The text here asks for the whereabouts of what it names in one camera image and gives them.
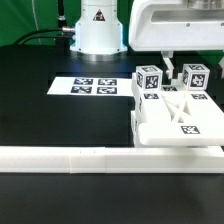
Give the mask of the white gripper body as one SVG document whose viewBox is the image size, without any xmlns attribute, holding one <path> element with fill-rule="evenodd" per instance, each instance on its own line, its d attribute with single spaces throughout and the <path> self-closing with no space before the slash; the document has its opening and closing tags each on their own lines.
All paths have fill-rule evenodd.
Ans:
<svg viewBox="0 0 224 224">
<path fill-rule="evenodd" d="M 224 0 L 134 0 L 134 51 L 224 50 Z"/>
</svg>

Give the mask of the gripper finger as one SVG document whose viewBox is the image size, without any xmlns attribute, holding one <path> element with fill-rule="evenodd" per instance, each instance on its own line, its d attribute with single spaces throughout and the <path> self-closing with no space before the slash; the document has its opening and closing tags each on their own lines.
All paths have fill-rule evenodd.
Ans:
<svg viewBox="0 0 224 224">
<path fill-rule="evenodd" d="M 216 79 L 217 80 L 224 79 L 224 68 L 221 67 L 220 65 L 218 65 L 216 68 Z"/>
<path fill-rule="evenodd" d="M 174 66 L 171 61 L 171 59 L 173 58 L 174 52 L 173 51 L 162 51 L 161 55 L 162 55 L 165 65 L 167 67 L 167 69 L 166 69 L 167 78 L 169 80 L 171 80 L 173 78 L 173 74 L 174 74 Z"/>
</svg>

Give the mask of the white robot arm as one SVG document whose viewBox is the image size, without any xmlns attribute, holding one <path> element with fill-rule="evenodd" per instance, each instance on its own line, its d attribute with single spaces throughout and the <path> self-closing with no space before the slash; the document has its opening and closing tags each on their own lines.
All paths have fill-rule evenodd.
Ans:
<svg viewBox="0 0 224 224">
<path fill-rule="evenodd" d="M 224 0 L 134 0 L 127 44 L 117 0 L 81 0 L 71 50 L 97 60 L 128 48 L 161 53 L 172 76 L 175 51 L 224 50 Z"/>
</svg>

